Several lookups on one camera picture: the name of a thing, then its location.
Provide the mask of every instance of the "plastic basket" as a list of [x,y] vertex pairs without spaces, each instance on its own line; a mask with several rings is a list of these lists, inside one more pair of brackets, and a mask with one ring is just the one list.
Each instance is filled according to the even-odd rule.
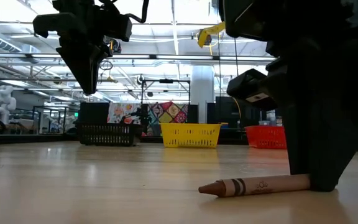
[[220,129],[220,124],[161,124],[165,147],[215,148]]
[[286,149],[284,127],[249,126],[246,127],[250,147],[259,149]]
[[76,123],[78,138],[84,145],[134,146],[140,142],[139,124],[86,124]]

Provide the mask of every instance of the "black basket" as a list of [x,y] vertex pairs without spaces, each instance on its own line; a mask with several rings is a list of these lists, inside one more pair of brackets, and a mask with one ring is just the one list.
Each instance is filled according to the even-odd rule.
[[80,143],[84,145],[135,146],[142,136],[139,124],[76,123],[76,127]]

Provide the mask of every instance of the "crayon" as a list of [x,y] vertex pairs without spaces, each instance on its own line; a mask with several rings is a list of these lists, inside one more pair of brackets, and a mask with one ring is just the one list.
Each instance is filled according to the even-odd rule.
[[309,189],[309,175],[300,174],[217,180],[199,187],[198,192],[218,197],[237,197]]

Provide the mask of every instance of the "red basket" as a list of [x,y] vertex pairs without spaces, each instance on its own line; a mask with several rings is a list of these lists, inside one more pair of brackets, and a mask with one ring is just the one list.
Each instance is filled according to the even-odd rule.
[[250,147],[259,149],[286,149],[284,127],[282,126],[249,126],[246,127]]

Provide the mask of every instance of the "wooden floor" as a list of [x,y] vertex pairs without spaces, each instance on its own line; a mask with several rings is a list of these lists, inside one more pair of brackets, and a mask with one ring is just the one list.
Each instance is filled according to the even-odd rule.
[[0,223],[358,223],[358,154],[332,193],[217,199],[217,179],[288,173],[281,150],[0,146]]

